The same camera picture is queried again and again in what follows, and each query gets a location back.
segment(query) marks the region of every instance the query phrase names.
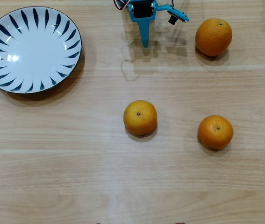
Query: white plate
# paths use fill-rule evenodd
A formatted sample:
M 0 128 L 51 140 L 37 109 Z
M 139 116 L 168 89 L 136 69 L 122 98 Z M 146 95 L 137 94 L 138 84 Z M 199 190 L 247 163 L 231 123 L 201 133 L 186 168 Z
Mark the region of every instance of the white plate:
M 62 12 L 28 7 L 0 19 L 0 89 L 18 94 L 49 89 L 67 78 L 81 55 L 81 37 Z

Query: blue robot gripper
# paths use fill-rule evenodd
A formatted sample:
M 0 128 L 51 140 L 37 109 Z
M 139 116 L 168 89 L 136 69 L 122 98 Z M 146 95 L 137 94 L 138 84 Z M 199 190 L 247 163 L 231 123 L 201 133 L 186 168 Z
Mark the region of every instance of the blue robot gripper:
M 149 45 L 149 25 L 155 20 L 156 11 L 167 11 L 171 15 L 169 23 L 172 25 L 175 25 L 177 20 L 189 21 L 185 13 L 168 4 L 159 6 L 156 0 L 130 0 L 127 6 L 131 20 L 138 23 L 144 48 Z

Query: plate rim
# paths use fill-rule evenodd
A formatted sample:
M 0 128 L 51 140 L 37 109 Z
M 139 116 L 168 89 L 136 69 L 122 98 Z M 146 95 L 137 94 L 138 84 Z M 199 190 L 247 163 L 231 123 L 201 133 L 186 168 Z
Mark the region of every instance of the plate rim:
M 9 13 L 3 15 L 2 17 L 0 17 L 0 20 L 1 20 L 3 17 L 9 15 L 9 14 L 12 13 L 12 12 L 15 12 L 15 11 L 18 11 L 18 10 L 21 10 L 21 9 L 25 9 L 25 8 L 34 8 L 34 7 L 50 8 L 50 9 L 52 9 L 52 10 L 58 11 L 58 12 L 62 13 L 63 15 L 67 16 L 65 13 L 63 13 L 63 12 L 61 12 L 61 11 L 55 9 L 55 8 L 46 7 L 46 6 L 28 6 L 28 7 L 22 7 L 22 8 L 19 8 L 19 9 L 15 9 L 14 11 L 11 11 L 11 12 L 9 12 Z M 67 16 L 67 17 L 68 17 L 68 18 L 73 22 L 73 24 L 76 26 L 76 28 L 77 28 L 77 30 L 78 30 L 78 33 L 79 33 L 80 44 L 81 44 L 81 49 L 80 49 L 80 53 L 79 53 L 79 58 L 78 58 L 78 61 L 77 61 L 76 65 L 75 65 L 74 68 L 72 69 L 72 71 L 71 71 L 71 72 L 70 72 L 70 73 L 69 73 L 69 74 L 68 74 L 68 75 L 67 75 L 62 81 L 60 81 L 60 82 L 57 83 L 56 85 L 53 85 L 52 87 L 50 87 L 50 88 L 48 88 L 48 89 L 41 90 L 41 91 L 38 91 L 38 92 L 28 92 L 28 93 L 25 93 L 25 92 L 24 92 L 24 93 L 21 93 L 21 92 L 12 92 L 12 91 L 8 91 L 8 90 L 4 90 L 4 89 L 1 89 L 1 88 L 0 88 L 1 91 L 7 92 L 7 93 L 16 94 L 16 95 L 31 95 L 31 94 L 38 94 L 38 93 L 40 93 L 40 92 L 44 92 L 44 91 L 47 91 L 47 90 L 51 90 L 52 88 L 56 87 L 57 85 L 62 84 L 63 81 L 66 80 L 66 79 L 67 79 L 67 78 L 68 78 L 68 77 L 74 72 L 74 70 L 76 69 L 76 66 L 78 65 L 78 63 L 79 63 L 79 61 L 80 61 L 80 59 L 81 59 L 80 57 L 81 57 L 81 53 L 82 53 L 82 50 L 83 50 L 83 46 L 82 46 L 82 38 L 81 38 L 80 31 L 79 31 L 79 29 L 78 29 L 78 26 L 75 24 L 75 22 L 74 22 L 69 16 Z

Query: table surface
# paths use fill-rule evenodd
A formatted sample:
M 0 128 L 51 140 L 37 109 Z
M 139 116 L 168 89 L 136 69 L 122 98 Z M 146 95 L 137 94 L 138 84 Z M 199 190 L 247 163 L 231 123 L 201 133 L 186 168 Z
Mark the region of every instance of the table surface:
M 190 22 L 158 12 L 148 49 L 112 0 L 0 0 L 0 17 L 28 6 L 71 17 L 85 56 L 49 92 L 0 91 L 0 224 L 265 223 L 265 0 L 177 0 Z M 217 58 L 194 44 L 209 17 L 233 29 Z M 122 120 L 138 99 L 158 112 L 144 138 Z M 197 141 L 213 114 L 234 127 L 221 152 Z

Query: plate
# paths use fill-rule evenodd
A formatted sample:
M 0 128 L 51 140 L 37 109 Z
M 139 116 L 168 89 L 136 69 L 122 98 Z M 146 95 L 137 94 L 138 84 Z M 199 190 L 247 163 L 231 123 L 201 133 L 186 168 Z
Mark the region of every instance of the plate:
M 65 80 L 81 55 L 74 22 L 47 7 L 27 7 L 0 19 L 0 89 L 30 94 Z

